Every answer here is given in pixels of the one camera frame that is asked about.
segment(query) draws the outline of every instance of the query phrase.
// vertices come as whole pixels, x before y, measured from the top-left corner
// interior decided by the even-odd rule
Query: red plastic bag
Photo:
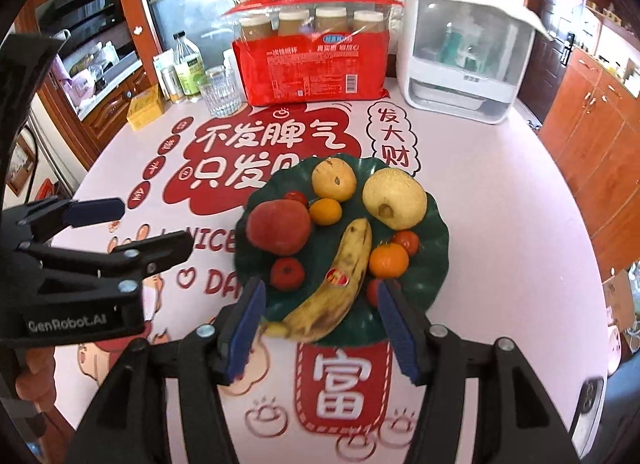
[[[236,27],[233,48],[247,100],[252,106],[267,106],[383,97],[389,9],[399,4],[251,0],[231,9],[226,16]],[[292,10],[306,17],[296,23],[294,34],[278,35],[279,22],[286,18],[282,13]],[[322,19],[322,14],[334,12],[337,17]]]

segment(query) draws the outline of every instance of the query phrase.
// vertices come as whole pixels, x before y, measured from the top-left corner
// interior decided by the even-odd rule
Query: table
[[[598,267],[570,191],[516,113],[497,126],[475,123],[409,108],[394,80],[387,87],[390,98],[376,102],[246,108],[229,120],[186,102],[139,132],[127,126],[76,193],[123,198],[123,219],[63,231],[54,244],[104,251],[190,231],[190,259],[145,281],[145,335],[179,339],[237,298],[234,224],[272,170],[335,151],[375,155],[414,174],[449,226],[450,269],[431,322],[487,343],[511,336],[569,427],[583,380],[606,377],[608,351]],[[108,341],[56,350],[56,404],[72,425],[123,348]],[[346,392],[331,389],[334,359],[359,376]],[[468,382],[460,463],[470,461],[477,388]],[[181,464],[177,384],[168,389]],[[243,463],[401,463],[423,393],[400,374],[388,343],[334,351],[265,338],[254,341],[242,380],[223,391],[223,407]]]

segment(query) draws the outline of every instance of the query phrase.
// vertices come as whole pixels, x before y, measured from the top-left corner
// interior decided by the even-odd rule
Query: pear
[[[362,190],[367,211],[395,231],[411,229],[427,212],[427,195],[408,173],[384,168],[370,176]]]

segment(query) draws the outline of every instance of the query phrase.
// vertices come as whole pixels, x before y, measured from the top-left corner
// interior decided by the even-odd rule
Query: picture frame
[[[5,182],[16,196],[22,193],[36,167],[36,156],[22,135],[18,136],[6,172]]]

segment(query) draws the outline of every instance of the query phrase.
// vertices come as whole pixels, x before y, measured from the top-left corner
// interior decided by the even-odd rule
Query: blue gripper pad
[[[124,210],[124,202],[118,198],[75,202],[62,215],[62,222],[71,227],[113,222],[123,217]]]
[[[225,376],[233,381],[242,372],[249,360],[249,352],[254,342],[255,333],[260,325],[260,318],[264,314],[267,305],[267,291],[262,280],[249,281],[244,286],[242,294],[251,293],[251,296],[243,303],[242,297],[235,307],[244,306],[238,326],[229,339],[229,351],[225,370]]]
[[[414,318],[402,314],[384,281],[378,284],[378,310],[386,334],[389,336],[391,347],[394,349],[400,371],[413,384],[418,384],[421,372],[418,368],[417,344],[409,325],[407,325],[407,320],[412,321]]]

